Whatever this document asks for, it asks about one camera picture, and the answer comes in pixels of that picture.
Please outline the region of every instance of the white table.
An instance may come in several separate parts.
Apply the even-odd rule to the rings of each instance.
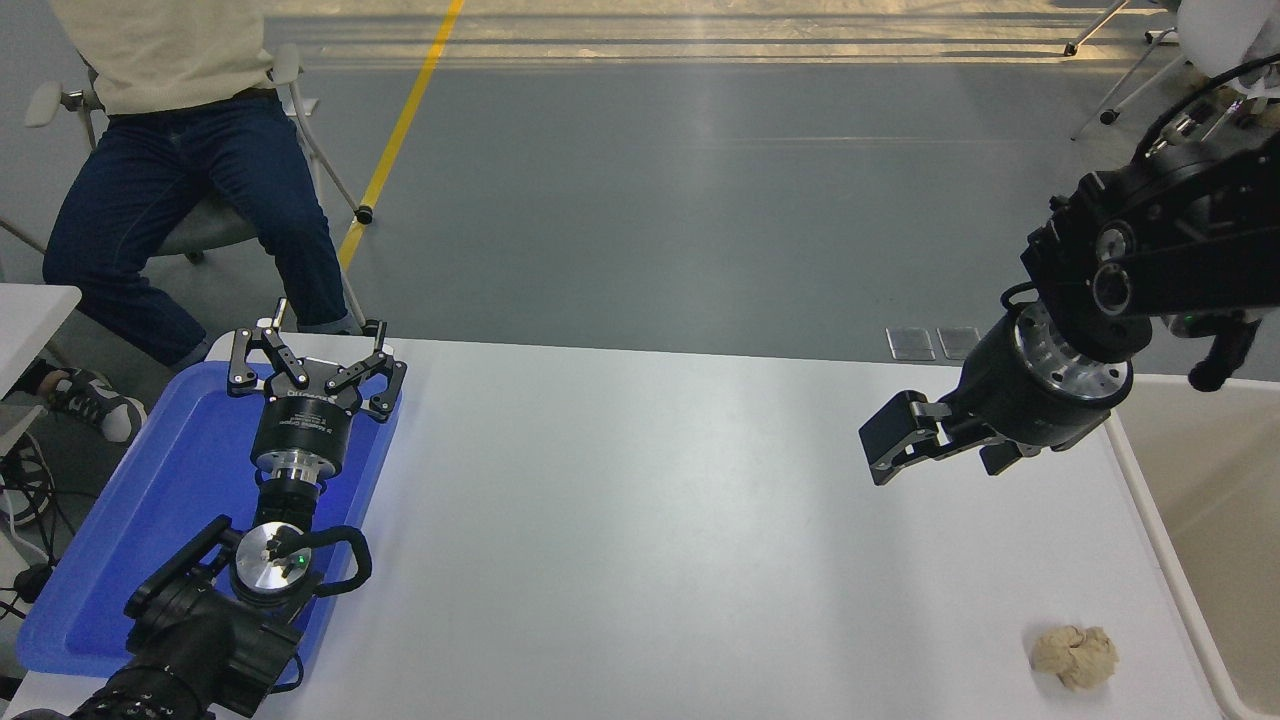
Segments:
[[[9,391],[77,302],[74,287],[0,283],[0,392]]]
[[[956,369],[393,345],[374,577],[260,719],[1220,716],[1105,433],[877,488],[858,427]],[[1114,638],[1103,688],[1030,670],[1068,623]],[[12,708],[101,684],[31,674]]]

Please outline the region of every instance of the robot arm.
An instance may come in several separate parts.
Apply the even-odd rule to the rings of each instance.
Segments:
[[[297,661],[302,633],[293,621],[311,600],[370,578],[372,560],[358,529],[311,524],[319,486],[342,471],[356,413],[387,421],[406,365],[384,346],[385,323],[370,328],[372,354],[349,368],[298,357],[279,337],[282,314],[283,301],[274,319],[236,332],[228,370],[229,395],[264,396],[250,452],[260,477],[253,527],[239,532],[219,515],[138,587],[124,607],[134,620],[125,641],[133,659],[72,719],[210,720],[212,703],[252,716],[268,694],[296,687],[276,682]],[[248,365],[252,350],[266,354],[271,377],[260,379]],[[387,378],[387,387],[366,404],[358,388],[374,375]],[[356,573],[325,583],[310,569],[311,551],[339,542],[351,546]],[[233,594],[216,589],[228,569]],[[18,717],[68,720],[51,710]]]
[[[982,446],[988,474],[1068,450],[1129,393],[1151,316],[1180,337],[1216,336],[1190,373],[1212,391],[1240,366],[1257,309],[1280,305],[1280,133],[1225,154],[1169,146],[1089,173],[1055,197],[1021,255],[1030,282],[938,402],[904,391],[859,430],[876,484],[915,462]],[[1012,302],[1034,290],[1030,302]]]

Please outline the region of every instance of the gray floor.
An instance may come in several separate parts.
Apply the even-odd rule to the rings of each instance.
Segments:
[[[1144,49],[1142,31],[1167,24],[1130,12],[1061,58],[1105,4],[884,0],[756,15],[723,0],[701,18],[472,0],[353,284],[392,334],[413,338],[887,361],[888,325],[986,331],[1000,292],[1025,279],[1018,255],[1047,199],[1124,164],[1193,82],[1188,72],[1068,141]],[[270,40],[302,44],[316,131],[358,192],[447,3],[370,3],[360,15],[269,5]],[[44,4],[0,4],[0,214],[44,234],[83,140],[69,117],[31,131],[22,113],[40,81],[74,87],[83,74]],[[348,215],[324,192],[340,240]],[[12,238],[0,237],[0,263],[9,281],[38,281],[38,256]],[[280,292],[251,243],[148,270],[214,333],[266,314]],[[1139,372],[1184,373],[1207,347],[1156,334]],[[169,379],[83,318],[60,340],[148,404]],[[1277,357],[1265,328],[1240,377],[1280,379]],[[69,487],[101,487],[119,459],[49,421],[40,436]]]

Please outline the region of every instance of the jeans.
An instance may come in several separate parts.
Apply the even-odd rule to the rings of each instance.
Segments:
[[[261,96],[113,117],[63,201],[45,282],[78,287],[82,313],[164,365],[183,364],[205,329],[141,273],[216,190],[275,259],[300,329],[340,324],[338,256],[296,132]]]

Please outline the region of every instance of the beige crumpled paper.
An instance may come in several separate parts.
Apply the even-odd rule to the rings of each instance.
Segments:
[[[1120,656],[1102,628],[1053,628],[1036,641],[1032,669],[1057,675],[1073,691],[1089,689],[1116,671]]]

